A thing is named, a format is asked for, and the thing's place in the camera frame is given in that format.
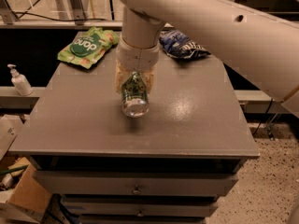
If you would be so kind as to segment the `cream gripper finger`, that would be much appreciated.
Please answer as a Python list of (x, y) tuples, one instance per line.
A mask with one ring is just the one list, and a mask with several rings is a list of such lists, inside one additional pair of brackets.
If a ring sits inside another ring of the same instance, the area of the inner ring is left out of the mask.
[(155, 72), (155, 67), (151, 67), (150, 70), (141, 72), (141, 77), (147, 87), (147, 92), (151, 92), (152, 90), (152, 86), (154, 83), (154, 72)]
[(131, 71), (126, 69), (119, 61), (116, 61), (115, 90), (117, 93), (121, 93), (121, 86), (130, 75)]

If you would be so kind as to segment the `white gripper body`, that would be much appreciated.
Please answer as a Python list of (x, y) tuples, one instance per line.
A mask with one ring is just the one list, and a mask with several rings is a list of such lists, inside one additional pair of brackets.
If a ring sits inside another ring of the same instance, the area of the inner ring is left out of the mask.
[(145, 72), (159, 60), (159, 46), (150, 49), (134, 48), (121, 37), (116, 49), (117, 61), (127, 70)]

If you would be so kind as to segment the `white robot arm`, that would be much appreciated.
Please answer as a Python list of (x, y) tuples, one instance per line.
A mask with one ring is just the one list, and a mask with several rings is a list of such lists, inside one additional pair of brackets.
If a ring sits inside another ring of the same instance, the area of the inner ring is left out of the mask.
[(128, 70), (158, 62), (169, 23), (299, 116), (299, 26), (228, 0), (120, 0), (117, 58)]

